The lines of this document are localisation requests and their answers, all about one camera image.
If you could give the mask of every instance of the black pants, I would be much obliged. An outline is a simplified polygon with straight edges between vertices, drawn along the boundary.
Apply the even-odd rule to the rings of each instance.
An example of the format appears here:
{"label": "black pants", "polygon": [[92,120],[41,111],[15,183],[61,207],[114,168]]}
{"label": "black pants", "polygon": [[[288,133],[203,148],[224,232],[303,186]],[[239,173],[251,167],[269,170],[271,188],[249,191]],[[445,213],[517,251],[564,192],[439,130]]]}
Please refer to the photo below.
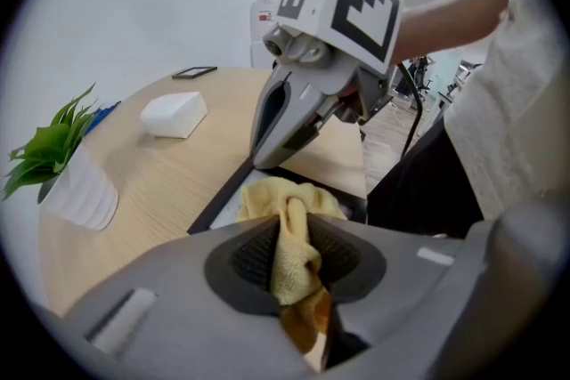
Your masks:
{"label": "black pants", "polygon": [[368,196],[368,224],[390,230],[464,238],[480,220],[483,214],[443,119]]}

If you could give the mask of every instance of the towel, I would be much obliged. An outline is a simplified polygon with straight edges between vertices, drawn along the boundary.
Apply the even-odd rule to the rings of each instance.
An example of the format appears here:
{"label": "towel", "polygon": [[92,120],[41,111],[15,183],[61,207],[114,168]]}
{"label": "towel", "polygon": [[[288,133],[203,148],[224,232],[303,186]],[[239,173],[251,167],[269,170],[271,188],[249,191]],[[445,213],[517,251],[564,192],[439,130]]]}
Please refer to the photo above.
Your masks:
{"label": "towel", "polygon": [[321,254],[310,244],[307,213],[346,219],[337,200],[310,183],[270,177],[241,190],[240,221],[279,215],[270,289],[282,306],[281,324],[302,353],[313,348],[318,332],[326,334],[330,314],[330,295],[318,276]]}

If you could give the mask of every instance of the black mesh grate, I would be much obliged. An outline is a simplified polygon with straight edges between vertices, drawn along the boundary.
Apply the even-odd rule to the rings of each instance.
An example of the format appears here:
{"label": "black mesh grate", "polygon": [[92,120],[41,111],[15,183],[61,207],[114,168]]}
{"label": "black mesh grate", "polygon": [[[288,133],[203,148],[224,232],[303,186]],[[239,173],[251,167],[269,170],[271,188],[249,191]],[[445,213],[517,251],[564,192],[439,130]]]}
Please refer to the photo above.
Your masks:
{"label": "black mesh grate", "polygon": [[361,255],[347,241],[320,227],[309,225],[311,244],[322,257],[319,277],[325,285],[333,284],[356,268]]}
{"label": "black mesh grate", "polygon": [[269,291],[279,224],[246,241],[232,255],[233,270],[247,282]]}

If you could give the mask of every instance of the white wall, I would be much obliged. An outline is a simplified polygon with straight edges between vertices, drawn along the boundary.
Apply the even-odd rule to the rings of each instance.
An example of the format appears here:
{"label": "white wall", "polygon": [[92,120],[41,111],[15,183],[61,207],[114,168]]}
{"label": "white wall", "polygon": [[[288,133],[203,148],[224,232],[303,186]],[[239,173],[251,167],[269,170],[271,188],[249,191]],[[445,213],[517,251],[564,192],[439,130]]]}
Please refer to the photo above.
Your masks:
{"label": "white wall", "polygon": [[[4,48],[0,172],[6,153],[74,95],[97,82],[112,103],[191,65],[249,67],[252,0],[27,0]],[[39,274],[37,186],[0,204],[2,241],[28,295],[45,301]]]}
{"label": "white wall", "polygon": [[494,34],[491,34],[490,36],[474,43],[466,44],[465,46],[458,48],[461,53],[461,58],[464,61],[471,62],[473,64],[485,62],[493,36]]}
{"label": "white wall", "polygon": [[436,61],[436,63],[427,67],[424,84],[426,84],[429,79],[432,80],[429,85],[429,94],[438,101],[439,97],[437,93],[447,93],[447,86],[453,81],[455,72],[461,62],[461,53],[458,48],[454,48],[437,53],[430,53],[429,57]]}

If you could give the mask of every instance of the floor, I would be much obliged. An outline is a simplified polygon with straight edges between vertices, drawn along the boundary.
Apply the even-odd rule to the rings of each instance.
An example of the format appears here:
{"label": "floor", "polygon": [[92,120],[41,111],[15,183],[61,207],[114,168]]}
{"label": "floor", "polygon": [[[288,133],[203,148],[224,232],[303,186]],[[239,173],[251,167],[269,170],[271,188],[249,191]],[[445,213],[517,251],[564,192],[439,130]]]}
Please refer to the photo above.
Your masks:
{"label": "floor", "polygon": [[[427,101],[424,105],[429,109],[432,103],[433,101]],[[405,99],[398,93],[394,93],[392,102],[361,127],[361,130],[366,133],[362,150],[367,192],[370,192],[400,160],[403,146],[416,117],[416,111],[410,109],[410,105],[411,98]],[[421,130],[427,117],[429,117],[429,112],[424,109],[416,132]],[[418,135],[414,134],[411,146],[418,138]]]}

